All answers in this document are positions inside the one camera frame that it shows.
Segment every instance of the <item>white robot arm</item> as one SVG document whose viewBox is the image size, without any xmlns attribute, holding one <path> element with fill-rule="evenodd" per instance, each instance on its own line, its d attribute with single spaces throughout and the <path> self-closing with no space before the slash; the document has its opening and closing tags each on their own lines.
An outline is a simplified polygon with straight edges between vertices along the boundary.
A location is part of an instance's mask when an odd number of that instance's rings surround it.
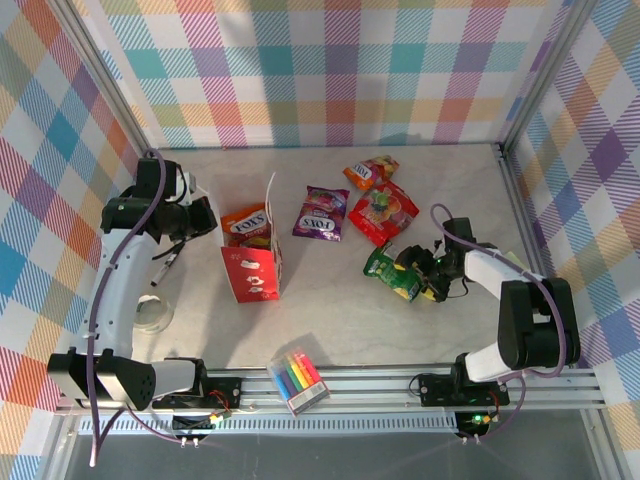
<svg viewBox="0 0 640 480">
<path fill-rule="evenodd" d="M 112 198 L 102 211 L 102 251 L 96 282 L 75 342 L 66 354 L 53 354 L 47 371 L 62 393 L 84 404 L 87 385 L 88 338 L 94 337 L 94 378 L 98 402 L 144 410 L 153 399 L 169 393 L 197 391 L 203 365 L 194 359 L 171 359 L 152 364 L 131 360 L 133 324 L 138 300 L 147 287 L 147 271 L 162 235 L 185 242 L 204 235 L 216 226 L 207 197 L 192 200 L 195 179 L 171 161 L 164 161 L 166 182 L 161 201 L 142 228 L 128 241 L 115 265 L 114 251 L 146 214 L 159 190 L 158 160 L 143 158 L 138 163 L 136 184 L 120 197 Z M 96 301 L 98 285 L 111 268 L 102 291 L 95 330 L 89 331 L 89 315 Z"/>
<path fill-rule="evenodd" d="M 477 245 L 468 218 L 451 218 L 442 226 L 446 234 L 470 242 L 468 245 Z M 435 302 L 445 301 L 451 282 L 462 278 L 482 285 L 500 301 L 497 341 L 462 356 L 465 381 L 489 382 L 517 370 L 556 367 L 561 342 L 566 342 L 564 364 L 578 360 L 578 328 L 571 289 L 565 280 L 532 273 L 523 275 L 500 261 L 499 250 L 491 244 L 477 245 L 481 251 L 449 236 L 445 236 L 444 243 L 445 253 L 437 258 L 428 249 L 409 247 L 400 253 L 395 266 L 414 269 L 425 282 L 423 293 Z M 558 333 L 557 322 L 544 319 L 552 309 L 532 280 L 542 283 L 551 294 L 562 319 L 564 339 Z"/>
</svg>

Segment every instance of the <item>white table surface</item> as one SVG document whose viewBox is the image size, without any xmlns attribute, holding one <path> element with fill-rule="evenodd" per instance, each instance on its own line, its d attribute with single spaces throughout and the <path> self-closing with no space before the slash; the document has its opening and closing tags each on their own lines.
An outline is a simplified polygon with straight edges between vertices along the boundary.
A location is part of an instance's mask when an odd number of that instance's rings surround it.
<svg viewBox="0 0 640 480">
<path fill-rule="evenodd" d="M 134 334 L 134 359 L 200 357 L 208 368 L 264 366 L 287 345 L 300 344 L 317 364 L 450 362 L 496 339 L 498 301 L 478 285 L 436 304 L 409 304 L 362 269 L 374 245 L 346 220 L 340 243 L 294 237 L 291 229 L 306 185 L 347 188 L 349 210 L 361 192 L 342 170 L 376 155 L 392 155 L 393 181 L 421 213 L 394 239 L 404 248 L 432 248 L 441 234 L 429 218 L 434 202 L 468 216 L 478 241 L 525 260 L 506 189 L 489 145 L 165 151 L 207 188 L 216 176 L 277 172 L 271 195 L 283 253 L 282 298 L 237 304 L 212 235 L 187 244 L 160 283 L 175 307 L 157 335 Z M 160 266 L 156 262 L 155 273 Z M 462 292 L 459 282 L 451 294 Z"/>
</svg>

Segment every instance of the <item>red candy bag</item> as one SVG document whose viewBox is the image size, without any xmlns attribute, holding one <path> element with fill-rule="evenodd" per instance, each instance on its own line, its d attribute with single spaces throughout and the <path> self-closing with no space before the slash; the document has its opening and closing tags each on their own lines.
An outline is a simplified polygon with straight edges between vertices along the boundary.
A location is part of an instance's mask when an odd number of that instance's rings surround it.
<svg viewBox="0 0 640 480">
<path fill-rule="evenodd" d="M 386 182 L 365 193 L 348 217 L 369 240 L 382 247 L 407 228 L 418 213 L 418 207 L 400 187 Z"/>
</svg>

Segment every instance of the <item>marker pack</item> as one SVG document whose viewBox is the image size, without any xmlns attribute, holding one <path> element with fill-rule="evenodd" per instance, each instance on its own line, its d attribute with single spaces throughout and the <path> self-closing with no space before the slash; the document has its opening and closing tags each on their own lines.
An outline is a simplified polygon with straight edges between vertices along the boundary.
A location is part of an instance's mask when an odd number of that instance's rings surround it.
<svg viewBox="0 0 640 480">
<path fill-rule="evenodd" d="M 301 349 L 274 358 L 267 369 L 294 416 L 330 394 L 315 366 Z"/>
</svg>

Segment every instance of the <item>plaid wall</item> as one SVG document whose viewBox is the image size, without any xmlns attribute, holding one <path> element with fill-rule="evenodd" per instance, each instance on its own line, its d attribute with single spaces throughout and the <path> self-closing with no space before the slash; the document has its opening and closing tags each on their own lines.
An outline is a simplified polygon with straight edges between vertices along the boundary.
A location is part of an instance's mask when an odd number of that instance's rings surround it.
<svg viewBox="0 0 640 480">
<path fill-rule="evenodd" d="M 640 478 L 640 1 L 601 0 L 517 147 L 550 271 L 569 280 Z"/>
<path fill-rule="evenodd" d="M 161 147 L 499 139 L 572 0 L 76 0 Z"/>
<path fill-rule="evenodd" d="M 45 0 L 0 2 L 0 479 L 29 479 L 98 265 L 103 204 L 137 155 Z"/>
</svg>

